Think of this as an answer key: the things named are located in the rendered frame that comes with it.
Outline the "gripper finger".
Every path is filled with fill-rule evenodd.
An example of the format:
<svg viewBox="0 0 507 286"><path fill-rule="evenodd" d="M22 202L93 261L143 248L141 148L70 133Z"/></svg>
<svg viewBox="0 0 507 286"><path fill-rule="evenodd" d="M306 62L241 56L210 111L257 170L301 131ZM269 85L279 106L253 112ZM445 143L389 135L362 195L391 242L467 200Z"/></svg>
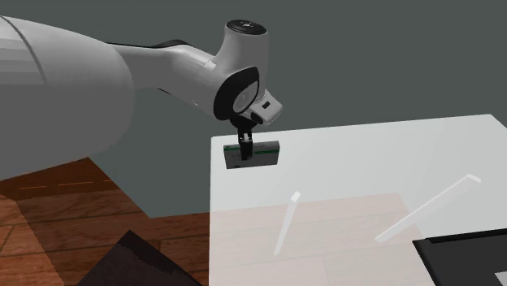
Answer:
<svg viewBox="0 0 507 286"><path fill-rule="evenodd" d="M249 160L253 156L253 140L250 132L239 132L238 142L240 146L240 158Z"/></svg>

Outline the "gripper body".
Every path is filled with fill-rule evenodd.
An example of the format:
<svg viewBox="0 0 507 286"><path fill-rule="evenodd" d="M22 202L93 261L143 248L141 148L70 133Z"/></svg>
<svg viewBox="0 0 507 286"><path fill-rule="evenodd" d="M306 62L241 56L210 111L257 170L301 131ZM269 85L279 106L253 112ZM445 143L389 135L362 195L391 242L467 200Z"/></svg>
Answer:
<svg viewBox="0 0 507 286"><path fill-rule="evenodd" d="M230 123L236 128L237 133L243 136L245 133L252 135L252 130L258 124L242 115L235 115L229 119Z"/></svg>

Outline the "grey box with green stripe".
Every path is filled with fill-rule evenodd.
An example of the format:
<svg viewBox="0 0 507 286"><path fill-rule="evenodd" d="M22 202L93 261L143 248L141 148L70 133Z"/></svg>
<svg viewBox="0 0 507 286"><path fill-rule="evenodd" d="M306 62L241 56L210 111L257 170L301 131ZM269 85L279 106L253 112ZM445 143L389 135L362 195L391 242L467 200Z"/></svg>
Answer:
<svg viewBox="0 0 507 286"><path fill-rule="evenodd" d="M223 147L227 169L276 165L279 153L280 143L278 141L253 142L253 156L245 161L241 159L239 144Z"/></svg>

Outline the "glass table with white legs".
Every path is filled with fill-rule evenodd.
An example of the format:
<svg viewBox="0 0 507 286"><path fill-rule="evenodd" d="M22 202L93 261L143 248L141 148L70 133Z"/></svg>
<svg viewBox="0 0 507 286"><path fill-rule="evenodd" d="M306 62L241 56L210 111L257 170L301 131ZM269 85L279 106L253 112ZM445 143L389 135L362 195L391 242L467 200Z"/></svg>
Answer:
<svg viewBox="0 0 507 286"><path fill-rule="evenodd" d="M276 165L211 141L209 286L435 286L413 241L507 228L491 115L265 132Z"/></svg>

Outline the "black flat device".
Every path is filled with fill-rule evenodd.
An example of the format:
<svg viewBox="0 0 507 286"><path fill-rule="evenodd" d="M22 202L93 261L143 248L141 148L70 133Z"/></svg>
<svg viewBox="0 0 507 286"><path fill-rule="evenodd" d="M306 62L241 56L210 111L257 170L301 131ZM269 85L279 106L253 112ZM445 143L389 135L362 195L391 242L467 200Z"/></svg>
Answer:
<svg viewBox="0 0 507 286"><path fill-rule="evenodd" d="M435 286L507 286L507 228L414 240Z"/></svg>

